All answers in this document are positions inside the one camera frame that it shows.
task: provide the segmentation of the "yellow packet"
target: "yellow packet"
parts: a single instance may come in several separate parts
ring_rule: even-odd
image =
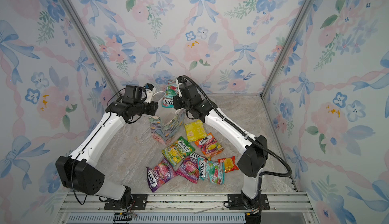
[[[185,130],[188,141],[190,142],[207,136],[201,120],[185,124]]]

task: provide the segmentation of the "teal candy bag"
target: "teal candy bag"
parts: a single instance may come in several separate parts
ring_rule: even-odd
[[[178,94],[178,87],[175,81],[168,80],[168,86],[166,87],[166,93],[162,100],[162,106],[165,108],[174,108],[173,96]]]
[[[217,161],[207,161],[206,176],[209,182],[214,184],[224,184],[224,163]]]
[[[202,181],[207,178],[207,162],[204,158],[197,158],[198,170],[200,172],[198,178]]]

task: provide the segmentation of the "fox's candy bag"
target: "fox's candy bag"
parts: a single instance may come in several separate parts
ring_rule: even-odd
[[[224,150],[212,133],[207,134],[203,139],[196,140],[194,143],[200,148],[208,160],[211,160],[211,157],[216,156]]]
[[[238,166],[235,165],[235,156],[232,158],[221,158],[217,160],[219,163],[224,163],[224,172],[228,173],[234,170],[239,170]]]
[[[195,149],[182,136],[171,146],[162,150],[162,154],[175,167],[186,156],[194,152]]]
[[[199,157],[197,158],[197,166],[198,166],[198,170],[199,170],[199,176],[198,178],[201,179],[201,180],[204,180],[205,178],[207,178],[207,159],[204,159],[202,157]]]
[[[183,176],[192,183],[197,184],[197,180],[200,174],[198,169],[198,159],[204,158],[197,155],[197,153],[191,153],[184,159],[176,173]]]
[[[165,96],[162,99],[162,106],[165,108],[174,108],[173,96],[178,94],[178,87],[175,81],[168,80],[168,86],[166,87]]]
[[[188,141],[195,141],[207,136],[205,132],[203,123],[200,120],[197,120],[192,123],[184,124],[186,130],[186,136]]]
[[[177,176],[177,174],[174,172],[173,167],[166,158],[163,158],[153,169],[147,168],[147,183],[152,192],[155,192],[159,187],[175,176]]]
[[[209,182],[214,184],[224,184],[224,163],[207,161],[205,166]]]

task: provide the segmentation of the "bag handle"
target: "bag handle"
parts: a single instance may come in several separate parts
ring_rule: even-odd
[[[158,93],[164,93],[164,94],[165,94],[164,91],[158,91],[158,92],[156,92],[156,93],[153,95],[153,97],[151,98],[151,100],[153,100],[153,98],[155,97],[155,95],[157,95]]]

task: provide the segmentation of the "wall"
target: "wall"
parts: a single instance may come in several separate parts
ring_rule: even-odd
[[[303,0],[71,0],[119,88],[259,93]]]
[[[316,0],[265,100],[321,224],[389,223],[388,10]]]
[[[112,93],[58,0],[0,3],[0,223],[51,223],[68,192],[55,161]]]

